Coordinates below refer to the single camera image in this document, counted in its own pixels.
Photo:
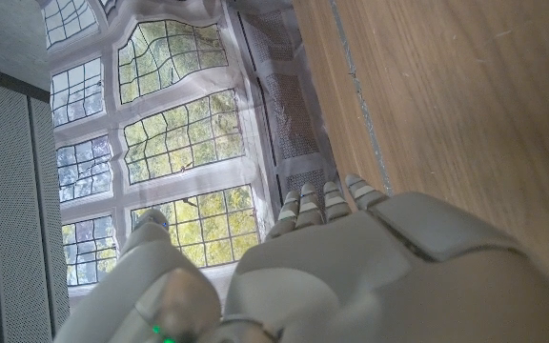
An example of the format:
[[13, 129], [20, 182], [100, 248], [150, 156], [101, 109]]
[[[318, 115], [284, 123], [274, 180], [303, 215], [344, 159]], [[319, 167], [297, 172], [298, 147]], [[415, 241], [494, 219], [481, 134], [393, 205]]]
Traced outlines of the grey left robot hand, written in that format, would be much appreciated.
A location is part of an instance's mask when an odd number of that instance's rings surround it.
[[228, 293], [144, 212], [59, 342], [549, 342], [549, 276], [520, 243], [420, 192], [350, 174], [289, 192]]

